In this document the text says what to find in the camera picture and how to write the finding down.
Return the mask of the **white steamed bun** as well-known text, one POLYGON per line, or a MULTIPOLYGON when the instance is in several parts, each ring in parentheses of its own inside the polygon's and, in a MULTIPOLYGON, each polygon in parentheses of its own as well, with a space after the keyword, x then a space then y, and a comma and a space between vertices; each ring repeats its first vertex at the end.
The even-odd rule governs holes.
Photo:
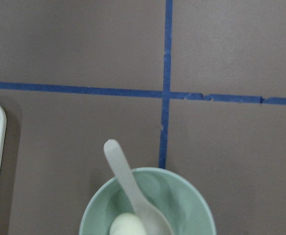
POLYGON ((110 235, 146 235, 147 232, 141 219, 133 213, 122 213, 118 215, 109 231, 110 235))

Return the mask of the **white ceramic spoon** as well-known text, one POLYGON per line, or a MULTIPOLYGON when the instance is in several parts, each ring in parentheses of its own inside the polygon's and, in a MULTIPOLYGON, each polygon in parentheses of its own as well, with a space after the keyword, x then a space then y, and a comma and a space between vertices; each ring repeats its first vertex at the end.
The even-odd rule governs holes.
POLYGON ((174 233, 163 213, 151 204, 142 193, 132 173, 125 154, 117 140, 104 144, 106 160, 127 195, 134 213, 139 217, 149 235, 172 235, 174 233))

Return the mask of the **mint green bowl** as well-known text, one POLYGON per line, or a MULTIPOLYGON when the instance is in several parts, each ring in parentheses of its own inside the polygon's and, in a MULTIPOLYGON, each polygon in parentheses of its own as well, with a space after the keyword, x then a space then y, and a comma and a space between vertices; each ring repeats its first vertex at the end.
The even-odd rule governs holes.
MULTIPOLYGON (((145 197, 169 221, 176 235, 215 235, 211 210, 200 192, 178 174, 155 167, 133 169, 145 197)), ((91 198, 82 217, 79 234, 107 235, 113 220, 132 206, 118 180, 104 183, 91 198)))

